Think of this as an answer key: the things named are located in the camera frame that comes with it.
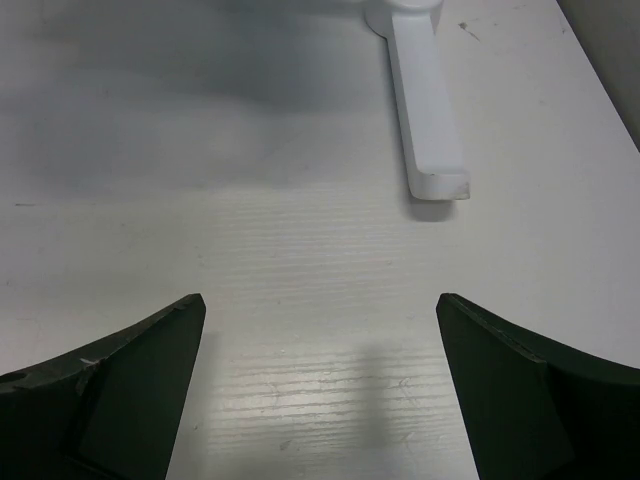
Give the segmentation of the white clothes rack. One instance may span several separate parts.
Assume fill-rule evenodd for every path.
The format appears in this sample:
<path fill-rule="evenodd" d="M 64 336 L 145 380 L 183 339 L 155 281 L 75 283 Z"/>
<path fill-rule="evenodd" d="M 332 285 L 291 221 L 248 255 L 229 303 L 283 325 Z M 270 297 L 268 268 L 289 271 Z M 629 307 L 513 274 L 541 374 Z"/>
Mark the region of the white clothes rack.
<path fill-rule="evenodd" d="M 470 198 L 436 44 L 441 1 L 369 1 L 365 20 L 386 40 L 410 193 L 423 201 Z"/>

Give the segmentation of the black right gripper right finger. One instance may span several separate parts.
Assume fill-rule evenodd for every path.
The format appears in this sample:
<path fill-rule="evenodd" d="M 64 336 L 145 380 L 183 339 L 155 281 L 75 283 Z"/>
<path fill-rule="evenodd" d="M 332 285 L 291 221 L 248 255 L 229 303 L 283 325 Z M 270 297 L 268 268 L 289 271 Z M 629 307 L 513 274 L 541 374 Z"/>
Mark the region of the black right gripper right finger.
<path fill-rule="evenodd" d="M 638 478 L 638 369 L 457 294 L 441 295 L 436 313 L 480 478 Z"/>

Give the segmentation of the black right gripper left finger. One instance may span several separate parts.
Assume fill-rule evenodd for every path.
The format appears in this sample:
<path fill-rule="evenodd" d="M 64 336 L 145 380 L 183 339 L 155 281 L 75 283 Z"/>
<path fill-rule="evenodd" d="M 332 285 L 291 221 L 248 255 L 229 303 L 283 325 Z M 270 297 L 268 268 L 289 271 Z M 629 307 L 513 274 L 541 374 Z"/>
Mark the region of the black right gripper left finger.
<path fill-rule="evenodd" d="M 165 478 L 205 315 L 202 296 L 190 294 L 2 375 L 2 478 Z"/>

